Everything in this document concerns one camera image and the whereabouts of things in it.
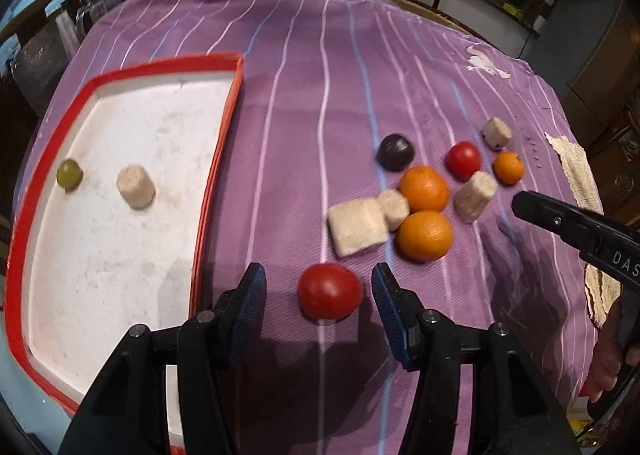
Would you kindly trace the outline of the person right hand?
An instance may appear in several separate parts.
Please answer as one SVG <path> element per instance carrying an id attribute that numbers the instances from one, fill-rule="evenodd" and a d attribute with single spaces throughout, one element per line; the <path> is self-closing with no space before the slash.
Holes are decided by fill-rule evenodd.
<path id="1" fill-rule="evenodd" d="M 623 353 L 618 343 L 620 331 L 620 300 L 616 300 L 599 331 L 592 353 L 586 380 L 586 392 L 591 403 L 596 403 L 604 391 L 611 391 L 624 365 Z"/>

